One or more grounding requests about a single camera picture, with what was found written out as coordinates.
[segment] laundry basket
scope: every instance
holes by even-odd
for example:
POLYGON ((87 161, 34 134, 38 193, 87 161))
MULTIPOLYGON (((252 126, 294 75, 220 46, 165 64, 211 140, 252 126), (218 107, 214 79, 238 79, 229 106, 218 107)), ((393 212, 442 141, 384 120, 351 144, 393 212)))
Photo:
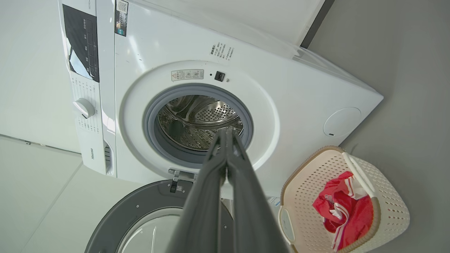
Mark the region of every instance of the laundry basket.
POLYGON ((410 223, 405 203, 372 164, 327 146, 314 153, 287 180, 281 193, 278 219, 294 252, 333 252, 333 234, 312 206, 325 184, 351 171, 372 199, 373 222, 365 236, 339 252, 367 252, 403 233, 410 223))

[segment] washing machine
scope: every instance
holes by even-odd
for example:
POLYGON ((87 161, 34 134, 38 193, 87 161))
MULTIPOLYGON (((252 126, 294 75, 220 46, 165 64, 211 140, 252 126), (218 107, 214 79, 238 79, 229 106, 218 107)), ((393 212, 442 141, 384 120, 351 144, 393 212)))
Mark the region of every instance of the washing machine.
MULTIPOLYGON (((239 134, 265 194, 278 197, 309 155, 339 145, 383 99, 232 20, 140 0, 59 0, 59 10, 83 163, 146 184, 105 215, 87 252, 162 250, 218 129, 239 134)), ((222 245, 232 245, 223 208, 222 245)))

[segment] qr code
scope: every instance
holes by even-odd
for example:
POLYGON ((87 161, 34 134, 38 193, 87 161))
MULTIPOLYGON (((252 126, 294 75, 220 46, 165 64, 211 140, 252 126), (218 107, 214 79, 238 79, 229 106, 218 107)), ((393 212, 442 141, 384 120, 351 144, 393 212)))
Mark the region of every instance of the qr code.
POLYGON ((128 12, 128 2, 117 0, 116 10, 127 13, 128 12))

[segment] stainless steel drum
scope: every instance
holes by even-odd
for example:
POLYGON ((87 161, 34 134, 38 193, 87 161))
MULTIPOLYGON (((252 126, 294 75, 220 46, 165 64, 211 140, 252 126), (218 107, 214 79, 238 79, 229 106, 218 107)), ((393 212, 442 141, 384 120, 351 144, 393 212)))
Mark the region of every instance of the stainless steel drum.
POLYGON ((233 128, 239 134, 242 121, 235 110, 218 99, 188 95, 167 103, 158 113, 164 133, 179 146, 207 151, 216 132, 233 128))

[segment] white knob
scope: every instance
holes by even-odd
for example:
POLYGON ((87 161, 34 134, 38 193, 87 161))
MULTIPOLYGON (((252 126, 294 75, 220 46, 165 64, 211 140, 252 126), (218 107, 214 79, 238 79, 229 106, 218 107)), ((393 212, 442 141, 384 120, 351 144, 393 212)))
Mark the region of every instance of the white knob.
POLYGON ((94 106, 86 99, 79 99, 73 102, 75 107, 80 110, 84 118, 89 118, 95 113, 94 106))

